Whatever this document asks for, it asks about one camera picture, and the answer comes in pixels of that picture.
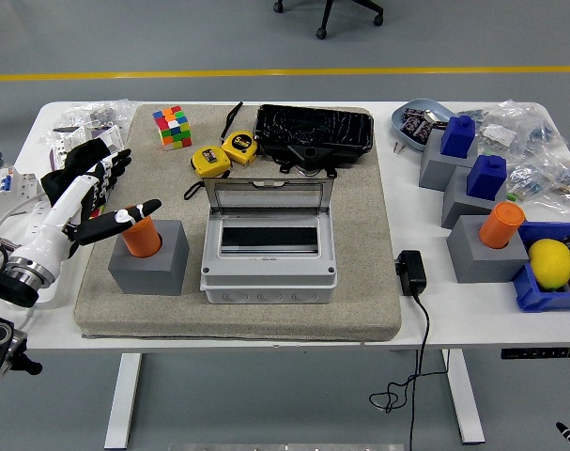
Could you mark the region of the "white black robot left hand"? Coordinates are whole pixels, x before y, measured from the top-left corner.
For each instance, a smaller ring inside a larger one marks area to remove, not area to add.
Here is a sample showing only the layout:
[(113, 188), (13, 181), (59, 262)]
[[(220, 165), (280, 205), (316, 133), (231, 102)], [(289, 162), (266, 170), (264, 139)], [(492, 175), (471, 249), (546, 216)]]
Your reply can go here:
[(111, 178), (121, 174), (117, 168), (130, 161), (129, 152), (115, 152), (77, 176), (52, 205), (35, 237), (8, 258), (7, 274), (35, 288), (46, 288), (58, 278), (62, 262), (72, 254), (73, 246), (118, 235), (158, 210), (162, 202), (151, 199), (90, 217), (92, 210), (107, 200)]

